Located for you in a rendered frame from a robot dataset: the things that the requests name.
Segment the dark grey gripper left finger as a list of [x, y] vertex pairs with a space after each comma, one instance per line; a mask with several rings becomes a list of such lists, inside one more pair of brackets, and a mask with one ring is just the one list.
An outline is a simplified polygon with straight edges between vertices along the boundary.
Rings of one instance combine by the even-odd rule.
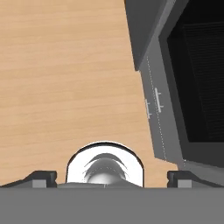
[[57, 186], [56, 178], [56, 171], [33, 171], [24, 179], [2, 185], [2, 188], [52, 188]]

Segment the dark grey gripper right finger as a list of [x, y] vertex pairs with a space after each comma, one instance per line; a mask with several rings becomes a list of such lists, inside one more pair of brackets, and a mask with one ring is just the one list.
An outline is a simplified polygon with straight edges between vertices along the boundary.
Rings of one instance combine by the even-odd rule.
[[224, 188], [224, 185], [198, 178], [190, 171], [168, 171], [167, 179], [168, 188]]

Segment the white round domed object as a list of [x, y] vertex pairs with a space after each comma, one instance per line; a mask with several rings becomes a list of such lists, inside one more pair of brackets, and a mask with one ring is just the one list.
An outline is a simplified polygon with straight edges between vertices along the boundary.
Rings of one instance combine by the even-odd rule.
[[90, 143], [70, 158], [66, 182], [144, 187], [144, 165], [136, 153], [123, 144], [110, 141]]

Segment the grey cupboard door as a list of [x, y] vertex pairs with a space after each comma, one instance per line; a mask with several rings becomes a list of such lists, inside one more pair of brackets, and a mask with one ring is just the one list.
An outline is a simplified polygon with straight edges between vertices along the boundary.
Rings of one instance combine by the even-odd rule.
[[150, 103], [149, 109], [152, 113], [150, 117], [150, 134], [155, 158], [166, 160], [165, 143], [162, 133], [161, 123], [156, 103], [155, 86], [152, 79], [151, 66], [149, 58], [146, 57], [140, 68], [140, 74], [143, 82], [144, 98]]
[[165, 75], [165, 67], [162, 59], [161, 48], [157, 38], [150, 42], [147, 56], [150, 61], [150, 69], [155, 88], [161, 93], [160, 102], [164, 107], [159, 114], [167, 162], [180, 165], [184, 163], [180, 149], [177, 125], [172, 109], [172, 101]]

